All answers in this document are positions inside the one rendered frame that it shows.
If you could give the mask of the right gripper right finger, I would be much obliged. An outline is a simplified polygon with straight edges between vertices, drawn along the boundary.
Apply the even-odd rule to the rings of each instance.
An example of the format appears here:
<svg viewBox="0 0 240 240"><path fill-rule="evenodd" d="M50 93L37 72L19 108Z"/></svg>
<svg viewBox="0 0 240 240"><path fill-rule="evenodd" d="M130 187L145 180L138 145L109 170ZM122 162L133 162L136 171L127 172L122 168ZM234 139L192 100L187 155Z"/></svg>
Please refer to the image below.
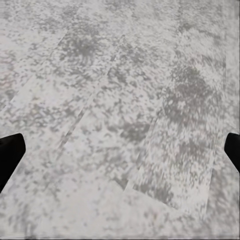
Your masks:
<svg viewBox="0 0 240 240"><path fill-rule="evenodd" d="M228 133L224 151L240 173L240 135Z"/></svg>

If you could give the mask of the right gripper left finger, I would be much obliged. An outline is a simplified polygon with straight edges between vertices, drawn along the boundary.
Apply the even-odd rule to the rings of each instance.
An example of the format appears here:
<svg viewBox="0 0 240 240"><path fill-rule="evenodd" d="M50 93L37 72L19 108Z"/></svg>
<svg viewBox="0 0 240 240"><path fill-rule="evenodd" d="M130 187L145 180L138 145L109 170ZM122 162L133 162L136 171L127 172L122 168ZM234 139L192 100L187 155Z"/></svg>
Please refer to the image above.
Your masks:
<svg viewBox="0 0 240 240"><path fill-rule="evenodd" d="M0 138L0 193L26 152L21 133Z"/></svg>

